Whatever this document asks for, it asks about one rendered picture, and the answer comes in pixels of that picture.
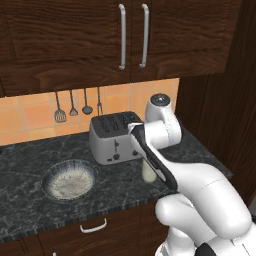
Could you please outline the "glass of lemonade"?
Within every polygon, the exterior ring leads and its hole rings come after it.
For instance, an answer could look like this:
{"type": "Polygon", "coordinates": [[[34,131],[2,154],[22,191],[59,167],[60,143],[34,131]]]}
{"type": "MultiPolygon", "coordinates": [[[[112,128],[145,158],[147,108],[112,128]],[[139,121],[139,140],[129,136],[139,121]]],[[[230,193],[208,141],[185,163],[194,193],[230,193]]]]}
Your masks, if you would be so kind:
{"type": "Polygon", "coordinates": [[[142,178],[147,183],[153,183],[157,179],[157,175],[145,160],[142,161],[142,178]]]}

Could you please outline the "blue-rimmed grey bowl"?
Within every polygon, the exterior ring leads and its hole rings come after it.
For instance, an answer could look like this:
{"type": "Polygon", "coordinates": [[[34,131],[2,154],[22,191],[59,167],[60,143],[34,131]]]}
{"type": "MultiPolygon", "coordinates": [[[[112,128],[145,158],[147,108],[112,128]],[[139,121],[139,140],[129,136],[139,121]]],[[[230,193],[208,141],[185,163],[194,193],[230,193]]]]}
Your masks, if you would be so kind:
{"type": "Polygon", "coordinates": [[[50,167],[41,180],[46,196],[58,203],[71,203],[93,192],[97,170],[86,160],[70,159],[50,167]]]}

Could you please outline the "silver two-slot toaster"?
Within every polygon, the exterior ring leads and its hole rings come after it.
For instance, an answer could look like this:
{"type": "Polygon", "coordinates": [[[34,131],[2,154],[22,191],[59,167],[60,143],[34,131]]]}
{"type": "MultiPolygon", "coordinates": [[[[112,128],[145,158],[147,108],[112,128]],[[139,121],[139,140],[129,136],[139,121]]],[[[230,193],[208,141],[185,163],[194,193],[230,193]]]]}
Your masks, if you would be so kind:
{"type": "Polygon", "coordinates": [[[94,159],[101,165],[112,165],[140,158],[130,142],[128,124],[141,122],[132,111],[93,117],[89,143],[94,159]]]}

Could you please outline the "hanging meat fork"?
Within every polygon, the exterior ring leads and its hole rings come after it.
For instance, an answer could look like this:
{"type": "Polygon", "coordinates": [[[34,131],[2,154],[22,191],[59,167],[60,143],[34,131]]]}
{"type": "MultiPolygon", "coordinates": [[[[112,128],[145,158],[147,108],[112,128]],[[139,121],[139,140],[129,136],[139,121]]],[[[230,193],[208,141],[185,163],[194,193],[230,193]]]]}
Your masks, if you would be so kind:
{"type": "Polygon", "coordinates": [[[101,97],[100,97],[100,88],[97,87],[97,97],[98,97],[98,103],[97,103],[97,112],[98,116],[103,114],[103,108],[102,108],[102,103],[101,103],[101,97]]]}

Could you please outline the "hanging ladle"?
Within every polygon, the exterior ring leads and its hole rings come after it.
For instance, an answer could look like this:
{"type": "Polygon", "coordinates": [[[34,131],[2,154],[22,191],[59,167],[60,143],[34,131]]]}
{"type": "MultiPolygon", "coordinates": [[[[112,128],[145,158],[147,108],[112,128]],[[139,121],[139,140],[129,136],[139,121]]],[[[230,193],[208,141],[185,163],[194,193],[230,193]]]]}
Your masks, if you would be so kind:
{"type": "Polygon", "coordinates": [[[86,88],[84,88],[84,100],[85,106],[82,108],[82,112],[86,115],[90,115],[93,112],[93,108],[87,104],[86,88]]]}

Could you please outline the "hanging small spatula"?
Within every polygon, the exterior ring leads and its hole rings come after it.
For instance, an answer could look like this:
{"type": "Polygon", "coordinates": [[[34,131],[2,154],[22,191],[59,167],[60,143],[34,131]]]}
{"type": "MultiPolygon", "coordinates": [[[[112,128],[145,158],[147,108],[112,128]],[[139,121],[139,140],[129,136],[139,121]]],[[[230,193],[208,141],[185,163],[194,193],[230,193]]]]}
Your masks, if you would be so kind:
{"type": "Polygon", "coordinates": [[[70,116],[77,116],[78,115],[78,111],[76,110],[75,106],[74,106],[74,100],[73,100],[73,94],[72,94],[72,90],[69,90],[70,93],[70,101],[71,101],[71,109],[70,109],[70,116]]]}

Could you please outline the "hanging slotted turner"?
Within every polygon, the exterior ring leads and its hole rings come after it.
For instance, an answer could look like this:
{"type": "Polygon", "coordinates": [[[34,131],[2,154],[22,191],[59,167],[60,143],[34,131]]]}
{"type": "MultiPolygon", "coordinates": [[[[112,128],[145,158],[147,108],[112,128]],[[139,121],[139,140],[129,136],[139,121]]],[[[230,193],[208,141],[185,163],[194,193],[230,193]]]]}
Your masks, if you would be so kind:
{"type": "Polygon", "coordinates": [[[56,98],[57,110],[54,113],[54,118],[57,123],[64,123],[66,121],[66,113],[60,108],[59,98],[56,98]]]}

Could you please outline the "dark wood tall side panel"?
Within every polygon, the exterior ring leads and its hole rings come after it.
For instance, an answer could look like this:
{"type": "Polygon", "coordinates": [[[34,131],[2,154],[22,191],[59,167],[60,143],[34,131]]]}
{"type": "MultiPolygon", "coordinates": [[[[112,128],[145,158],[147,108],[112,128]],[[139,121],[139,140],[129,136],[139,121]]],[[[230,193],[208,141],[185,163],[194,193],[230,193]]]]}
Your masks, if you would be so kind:
{"type": "Polygon", "coordinates": [[[225,72],[180,80],[176,113],[229,170],[246,204],[256,196],[256,0],[242,0],[225,72]]]}

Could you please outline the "dark wood base cupboard door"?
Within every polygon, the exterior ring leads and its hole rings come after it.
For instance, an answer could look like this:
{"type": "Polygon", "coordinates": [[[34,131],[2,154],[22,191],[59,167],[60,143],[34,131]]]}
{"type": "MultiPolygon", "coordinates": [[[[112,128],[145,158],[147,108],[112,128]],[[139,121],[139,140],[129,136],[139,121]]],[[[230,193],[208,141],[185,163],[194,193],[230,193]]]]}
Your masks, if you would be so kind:
{"type": "Polygon", "coordinates": [[[138,256],[155,256],[156,250],[168,235],[168,227],[156,217],[155,205],[153,201],[141,206],[138,256]]]}

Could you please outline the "dark wood drawer front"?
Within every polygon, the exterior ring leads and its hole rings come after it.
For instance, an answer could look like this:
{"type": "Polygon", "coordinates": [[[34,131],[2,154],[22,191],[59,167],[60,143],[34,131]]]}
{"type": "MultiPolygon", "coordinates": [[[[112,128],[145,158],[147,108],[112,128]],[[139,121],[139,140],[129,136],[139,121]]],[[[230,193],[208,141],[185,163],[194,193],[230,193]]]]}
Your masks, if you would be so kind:
{"type": "Polygon", "coordinates": [[[98,216],[84,222],[40,233],[39,241],[45,256],[136,256],[138,253],[140,208],[135,207],[98,216]],[[84,229],[106,228],[84,234],[84,229]]]}
{"type": "Polygon", "coordinates": [[[0,256],[44,256],[37,235],[0,244],[0,256]]]}

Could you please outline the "dark wood wall cupboard door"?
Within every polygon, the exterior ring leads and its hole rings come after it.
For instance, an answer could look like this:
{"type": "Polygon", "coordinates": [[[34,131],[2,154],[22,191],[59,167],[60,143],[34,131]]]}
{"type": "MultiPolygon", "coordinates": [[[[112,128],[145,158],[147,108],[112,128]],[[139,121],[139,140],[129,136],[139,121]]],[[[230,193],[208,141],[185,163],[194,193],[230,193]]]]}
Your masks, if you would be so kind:
{"type": "Polygon", "coordinates": [[[242,0],[133,0],[131,80],[142,82],[225,71],[242,0]],[[144,10],[149,8],[147,63],[144,10]]]}
{"type": "Polygon", "coordinates": [[[132,0],[0,0],[0,97],[128,83],[131,11],[132,0]]]}

